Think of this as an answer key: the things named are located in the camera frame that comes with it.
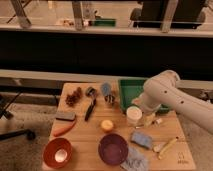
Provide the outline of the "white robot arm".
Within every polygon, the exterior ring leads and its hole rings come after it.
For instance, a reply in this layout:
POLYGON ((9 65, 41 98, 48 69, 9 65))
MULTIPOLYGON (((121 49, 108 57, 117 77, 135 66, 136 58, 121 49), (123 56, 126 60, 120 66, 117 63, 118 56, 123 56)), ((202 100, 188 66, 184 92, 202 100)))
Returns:
POLYGON ((179 82, 180 77, 175 71, 165 70, 147 79, 143 84, 143 92, 132 103, 145 115, 165 105, 213 134, 213 104, 179 90, 179 82))

